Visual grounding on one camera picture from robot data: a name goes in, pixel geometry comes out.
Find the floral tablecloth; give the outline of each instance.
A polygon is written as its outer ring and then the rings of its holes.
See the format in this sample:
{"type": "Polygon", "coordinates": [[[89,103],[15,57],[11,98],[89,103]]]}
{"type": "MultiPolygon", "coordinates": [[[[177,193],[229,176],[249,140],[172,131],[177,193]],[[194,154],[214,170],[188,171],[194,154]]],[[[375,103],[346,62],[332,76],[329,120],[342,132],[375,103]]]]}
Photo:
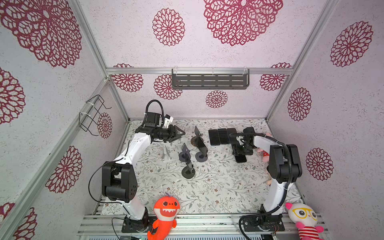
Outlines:
{"type": "MultiPolygon", "coordinates": [[[[134,135],[135,129],[142,121],[131,121],[124,148],[134,135]]],[[[246,127],[254,127],[255,132],[269,131],[262,119],[233,120],[175,120],[174,125],[186,132],[187,147],[191,150],[191,160],[196,171],[192,179],[185,179],[181,170],[186,166],[179,160],[163,163],[164,145],[170,152],[181,152],[181,145],[173,143],[152,143],[141,156],[135,167],[138,182],[137,196],[153,213],[155,202],[169,193],[176,197],[183,214],[213,213],[254,213],[268,195],[269,186],[265,184],[267,164],[262,162],[262,153],[247,156],[246,163],[236,163],[231,145],[211,146],[208,130],[218,128],[236,128],[242,132],[246,127]],[[208,160],[197,162],[197,147],[190,143],[195,136],[197,126],[208,147],[208,160]]],[[[295,185],[288,191],[287,202],[302,202],[295,185]]],[[[117,204],[105,204],[101,214],[124,214],[117,204]]]]}

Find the red doily pattern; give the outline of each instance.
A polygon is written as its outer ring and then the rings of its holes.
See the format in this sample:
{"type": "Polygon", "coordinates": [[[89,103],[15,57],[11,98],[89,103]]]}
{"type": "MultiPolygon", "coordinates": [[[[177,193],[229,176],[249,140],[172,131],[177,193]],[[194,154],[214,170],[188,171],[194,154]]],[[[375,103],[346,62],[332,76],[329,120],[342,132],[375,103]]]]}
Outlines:
{"type": "Polygon", "coordinates": [[[80,29],[66,0],[0,0],[0,16],[38,60],[66,68],[79,58],[80,29]]]}
{"type": "Polygon", "coordinates": [[[180,14],[173,9],[163,8],[152,21],[156,38],[166,46],[178,44],[184,37],[184,22],[180,14]]]}
{"type": "Polygon", "coordinates": [[[18,118],[25,106],[25,95],[19,81],[0,68],[0,125],[18,118]]]}
{"type": "MultiPolygon", "coordinates": [[[[114,68],[133,68],[129,64],[119,63],[114,68]]],[[[141,74],[115,74],[112,80],[122,90],[127,92],[136,92],[143,87],[143,78],[141,74]]]]}
{"type": "Polygon", "coordinates": [[[7,202],[6,204],[0,206],[0,224],[8,215],[9,211],[13,208],[15,203],[7,202]]]}
{"type": "Polygon", "coordinates": [[[63,193],[68,191],[79,179],[83,167],[82,161],[79,150],[70,146],[45,186],[50,192],[63,193]]]}
{"type": "Polygon", "coordinates": [[[183,92],[183,90],[172,88],[172,76],[169,74],[158,76],[153,83],[153,87],[157,95],[168,100],[178,98],[183,92]]]}
{"type": "Polygon", "coordinates": [[[311,95],[307,89],[294,90],[288,101],[289,116],[295,121],[303,120],[310,112],[311,103],[311,95]]]}
{"type": "Polygon", "coordinates": [[[327,180],[333,173],[331,156],[323,149],[312,149],[307,155],[306,163],[308,171],[317,180],[327,180]]]}
{"type": "Polygon", "coordinates": [[[35,208],[31,207],[29,209],[28,215],[24,217],[23,222],[17,228],[13,236],[14,240],[31,240],[35,235],[35,228],[37,226],[37,214],[35,213],[35,208]]]}
{"type": "Polygon", "coordinates": [[[108,138],[112,132],[112,119],[108,113],[102,113],[97,120],[97,130],[102,138],[108,138]]]}
{"type": "Polygon", "coordinates": [[[211,108],[220,108],[226,104],[227,100],[227,94],[220,90],[210,92],[205,98],[206,104],[211,108]]]}
{"type": "MultiPolygon", "coordinates": [[[[289,63],[278,63],[272,65],[272,68],[290,68],[289,63]]],[[[260,86],[268,91],[279,89],[287,75],[284,74],[263,74],[260,79],[260,86]]]]}
{"type": "Polygon", "coordinates": [[[204,0],[207,28],[221,43],[244,45],[276,20],[283,0],[204,0]]]}
{"type": "Polygon", "coordinates": [[[348,66],[362,57],[372,41],[372,26],[368,22],[355,22],[344,29],[331,48],[331,61],[338,67],[348,66]]]}

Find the wire rack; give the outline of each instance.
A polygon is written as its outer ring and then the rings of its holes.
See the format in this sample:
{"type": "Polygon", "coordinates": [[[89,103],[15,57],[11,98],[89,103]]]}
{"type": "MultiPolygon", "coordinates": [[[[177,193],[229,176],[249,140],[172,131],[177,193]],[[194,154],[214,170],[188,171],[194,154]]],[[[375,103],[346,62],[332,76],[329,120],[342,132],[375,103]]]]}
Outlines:
{"type": "Polygon", "coordinates": [[[89,132],[89,133],[92,134],[93,136],[98,136],[98,134],[97,134],[97,135],[96,135],[96,134],[93,134],[89,128],[91,127],[91,124],[92,124],[93,122],[94,122],[96,125],[98,125],[97,122],[96,122],[94,119],[95,119],[96,116],[98,116],[98,114],[99,114],[99,116],[101,115],[101,113],[100,113],[100,108],[101,108],[101,107],[104,107],[105,109],[111,109],[112,107],[107,108],[107,107],[104,105],[104,99],[103,99],[103,97],[100,96],[99,94],[93,96],[92,98],[90,98],[88,101],[86,101],[86,103],[92,105],[92,107],[91,107],[91,108],[89,109],[89,111],[86,112],[86,113],[85,113],[85,112],[80,112],[80,113],[79,113],[79,126],[80,126],[81,129],[84,130],[85,132],[89,132]],[[97,108],[97,107],[95,107],[95,105],[97,105],[98,102],[100,102],[100,106],[97,108]],[[90,114],[90,112],[91,112],[92,109],[95,109],[95,110],[96,110],[94,116],[91,116],[91,114],[90,114]],[[90,123],[89,123],[88,125],[86,125],[86,124],[84,124],[84,122],[85,122],[88,118],[89,118],[91,121],[90,121],[90,123]]]}

